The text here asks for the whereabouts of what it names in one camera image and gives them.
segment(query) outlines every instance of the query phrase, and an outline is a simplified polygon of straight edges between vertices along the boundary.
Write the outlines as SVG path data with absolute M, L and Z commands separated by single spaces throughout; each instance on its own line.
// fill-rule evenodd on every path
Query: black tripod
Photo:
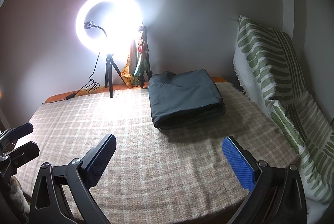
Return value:
M 108 87 L 108 83 L 109 83 L 110 98 L 112 98 L 114 96 L 114 91 L 113 91 L 113 67 L 116 70 L 116 72 L 118 73 L 118 75 L 121 77 L 122 81 L 124 82 L 124 80 L 121 76 L 121 72 L 120 72 L 116 63 L 113 60 L 113 55 L 114 55 L 113 53 L 106 55 L 106 83 L 105 83 L 105 87 Z

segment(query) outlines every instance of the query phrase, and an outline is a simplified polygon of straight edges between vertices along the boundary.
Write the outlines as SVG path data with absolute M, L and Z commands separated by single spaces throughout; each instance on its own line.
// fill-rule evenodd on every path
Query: orange wooden board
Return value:
M 211 79 L 215 82 L 215 83 L 222 83 L 222 82 L 226 82 L 226 80 L 223 77 L 211 77 Z M 144 88 L 147 88 L 148 86 L 148 82 L 145 82 Z M 136 86 L 136 87 L 132 87 L 132 88 L 128 88 L 125 84 L 121 84 L 121 85 L 113 85 L 113 89 L 115 90 L 124 90 L 124 89 L 141 89 L 140 86 Z M 76 91 L 71 91 L 71 92 L 66 92 L 66 93 L 62 93 L 62 94 L 58 94 L 58 95 L 54 95 L 51 97 L 48 97 L 47 100 L 45 102 L 52 102 L 52 101 L 59 101 L 59 100 L 63 100 L 66 98 L 66 96 L 74 93 Z M 96 93 L 103 93 L 103 92 L 109 92 L 109 87 L 99 87 L 98 89 L 94 90 L 93 93 L 91 94 L 96 94 Z M 78 96 L 82 96 L 82 95 L 87 95 L 87 91 L 86 90 L 80 90 L 77 94 L 76 97 Z

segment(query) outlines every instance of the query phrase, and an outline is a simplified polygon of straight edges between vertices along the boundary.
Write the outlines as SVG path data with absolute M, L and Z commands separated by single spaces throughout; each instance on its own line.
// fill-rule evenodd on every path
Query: folded gray fabric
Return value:
M 181 127 L 225 113 L 223 98 L 205 69 L 155 74 L 148 93 L 155 128 Z

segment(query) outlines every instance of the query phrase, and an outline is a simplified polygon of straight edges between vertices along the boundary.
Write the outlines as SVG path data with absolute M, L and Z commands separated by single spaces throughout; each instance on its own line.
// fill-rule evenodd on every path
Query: bed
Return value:
M 118 90 L 42 105 L 30 122 L 37 159 L 18 169 L 31 195 L 39 167 L 68 164 L 112 133 L 116 152 L 91 194 L 111 223 L 200 223 L 229 220 L 248 194 L 221 150 L 233 135 L 256 159 L 287 167 L 298 160 L 285 137 L 246 96 L 228 82 L 216 83 L 226 113 L 188 127 L 161 131 L 152 124 L 147 90 Z M 69 190 L 73 215 L 81 218 Z

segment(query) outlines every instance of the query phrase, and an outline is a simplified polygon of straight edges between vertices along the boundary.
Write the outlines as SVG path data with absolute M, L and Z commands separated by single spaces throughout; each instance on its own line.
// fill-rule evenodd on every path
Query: green and white pillow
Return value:
M 330 203 L 334 132 L 306 89 L 289 35 L 241 15 L 233 63 L 245 94 L 300 155 L 305 196 Z

